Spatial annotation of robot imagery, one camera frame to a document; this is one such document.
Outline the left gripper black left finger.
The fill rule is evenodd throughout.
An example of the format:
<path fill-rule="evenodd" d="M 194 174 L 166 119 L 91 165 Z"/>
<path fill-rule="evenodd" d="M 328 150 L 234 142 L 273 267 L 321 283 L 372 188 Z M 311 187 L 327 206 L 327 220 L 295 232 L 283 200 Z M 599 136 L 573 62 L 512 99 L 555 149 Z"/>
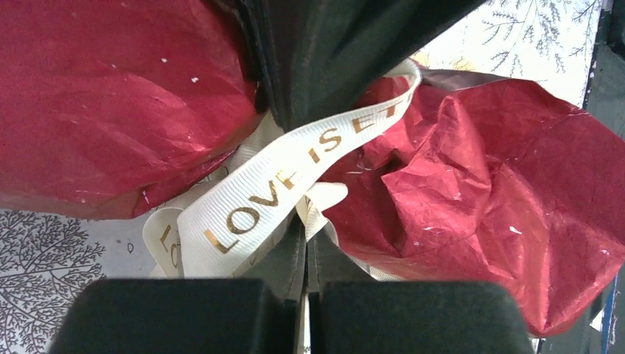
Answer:
<path fill-rule="evenodd" d="M 51 353 L 297 353 L 304 225 L 241 277 L 113 279 L 75 300 Z"/>

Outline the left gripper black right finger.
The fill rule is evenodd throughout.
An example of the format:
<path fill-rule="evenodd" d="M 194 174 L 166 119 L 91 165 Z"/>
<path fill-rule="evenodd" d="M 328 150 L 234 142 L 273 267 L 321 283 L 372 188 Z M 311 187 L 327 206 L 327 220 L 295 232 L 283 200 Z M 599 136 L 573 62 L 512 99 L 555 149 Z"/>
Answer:
<path fill-rule="evenodd" d="M 325 231 L 307 244 L 313 353 L 531 353 L 510 293 L 490 282 L 377 281 Z"/>

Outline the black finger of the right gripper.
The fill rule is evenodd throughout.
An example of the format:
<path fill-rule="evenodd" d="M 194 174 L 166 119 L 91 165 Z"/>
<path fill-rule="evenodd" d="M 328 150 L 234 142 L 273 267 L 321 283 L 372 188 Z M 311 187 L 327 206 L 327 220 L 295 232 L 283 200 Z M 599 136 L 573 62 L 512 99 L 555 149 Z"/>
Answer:
<path fill-rule="evenodd" d="M 251 50 L 262 103 L 291 131 L 352 108 L 401 61 L 479 7 L 477 0 L 219 1 Z"/>

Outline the cream printed ribbon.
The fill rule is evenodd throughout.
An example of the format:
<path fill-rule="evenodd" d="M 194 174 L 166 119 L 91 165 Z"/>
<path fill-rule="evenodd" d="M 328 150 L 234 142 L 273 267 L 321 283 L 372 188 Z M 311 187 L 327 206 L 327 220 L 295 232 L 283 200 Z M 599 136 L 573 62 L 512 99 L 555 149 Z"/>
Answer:
<path fill-rule="evenodd" d="M 310 346 L 307 242 L 327 224 L 323 211 L 347 188 L 320 177 L 347 153 L 387 131 L 408 110 L 422 75 L 411 59 L 388 75 L 399 93 L 284 133 L 266 116 L 207 182 L 163 204 L 146 220 L 143 238 L 156 266 L 151 279 L 241 277 L 277 243 L 293 218 L 304 225 L 304 290 L 297 353 Z"/>

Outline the dark red wrapping paper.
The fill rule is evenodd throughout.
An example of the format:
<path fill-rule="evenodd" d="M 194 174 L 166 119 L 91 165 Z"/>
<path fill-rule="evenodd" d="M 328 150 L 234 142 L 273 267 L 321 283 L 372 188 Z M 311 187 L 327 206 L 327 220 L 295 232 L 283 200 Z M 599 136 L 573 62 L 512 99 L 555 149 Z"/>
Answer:
<path fill-rule="evenodd" d="M 3 1 L 1 211 L 148 219 L 223 171 L 273 114 L 218 2 Z M 407 59 L 404 116 L 320 177 L 347 188 L 331 241 L 377 280 L 495 282 L 531 334 L 567 330 L 624 261 L 623 139 L 532 81 Z M 348 111 L 399 93 L 387 75 Z"/>

